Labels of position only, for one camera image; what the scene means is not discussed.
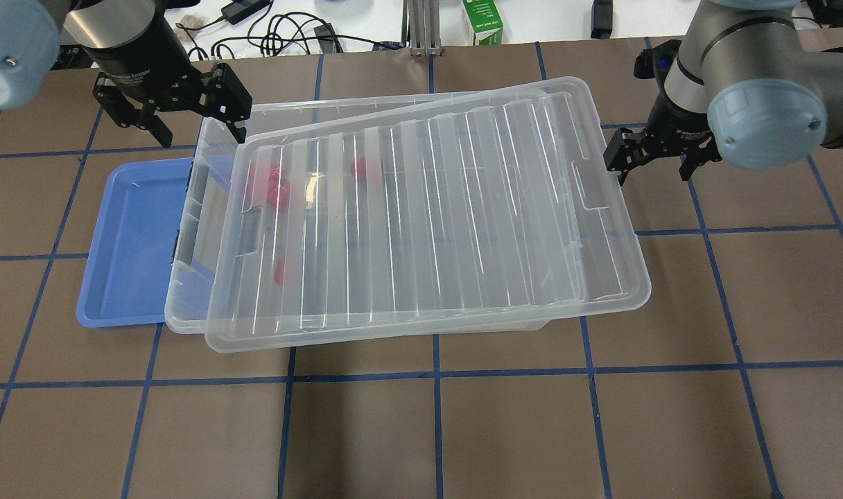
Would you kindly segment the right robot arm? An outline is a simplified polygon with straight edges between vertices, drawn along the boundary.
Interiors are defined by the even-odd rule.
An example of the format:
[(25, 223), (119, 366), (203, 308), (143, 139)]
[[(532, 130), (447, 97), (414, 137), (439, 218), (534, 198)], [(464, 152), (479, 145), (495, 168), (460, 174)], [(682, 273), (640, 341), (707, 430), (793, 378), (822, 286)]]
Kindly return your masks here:
[(765, 170), (843, 149), (843, 46), (808, 51), (792, 1), (702, 1), (683, 39), (647, 48), (634, 76), (659, 89), (639, 132), (621, 128), (603, 160), (634, 168), (681, 158), (688, 181), (707, 162)]

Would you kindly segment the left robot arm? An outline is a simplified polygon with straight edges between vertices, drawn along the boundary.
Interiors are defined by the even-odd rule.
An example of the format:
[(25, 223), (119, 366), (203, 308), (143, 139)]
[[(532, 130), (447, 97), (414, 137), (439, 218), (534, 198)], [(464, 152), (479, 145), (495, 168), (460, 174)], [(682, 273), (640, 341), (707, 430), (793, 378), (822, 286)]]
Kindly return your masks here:
[(0, 111), (33, 99), (66, 32), (99, 67), (93, 98), (121, 128), (168, 148), (165, 112), (193, 112), (246, 141), (252, 98), (222, 62), (196, 69), (165, 18), (165, 1), (0, 1)]

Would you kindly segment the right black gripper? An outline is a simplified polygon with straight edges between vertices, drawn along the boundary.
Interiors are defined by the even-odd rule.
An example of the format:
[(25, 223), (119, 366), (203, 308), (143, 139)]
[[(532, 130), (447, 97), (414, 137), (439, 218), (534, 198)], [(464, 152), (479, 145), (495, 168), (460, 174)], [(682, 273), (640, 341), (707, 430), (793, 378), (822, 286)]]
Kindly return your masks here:
[(642, 50), (634, 61), (634, 77), (653, 79), (659, 93), (638, 132), (619, 128), (607, 143), (603, 160), (609, 173), (618, 174), (619, 186), (634, 168), (654, 160), (681, 158), (679, 176), (685, 182), (704, 164), (722, 161), (707, 120), (704, 88), (685, 70), (680, 48), (681, 40), (669, 39)]

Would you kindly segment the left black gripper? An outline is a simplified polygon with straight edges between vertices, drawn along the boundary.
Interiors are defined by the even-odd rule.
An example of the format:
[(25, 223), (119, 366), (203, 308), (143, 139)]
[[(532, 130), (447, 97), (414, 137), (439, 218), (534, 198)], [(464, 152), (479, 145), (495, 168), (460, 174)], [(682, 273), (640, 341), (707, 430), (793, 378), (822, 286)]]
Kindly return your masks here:
[(190, 111), (246, 142), (250, 93), (225, 63), (196, 69), (164, 18), (92, 18), (92, 60), (101, 68), (93, 97), (119, 127), (146, 130), (171, 148), (173, 133), (158, 114)]

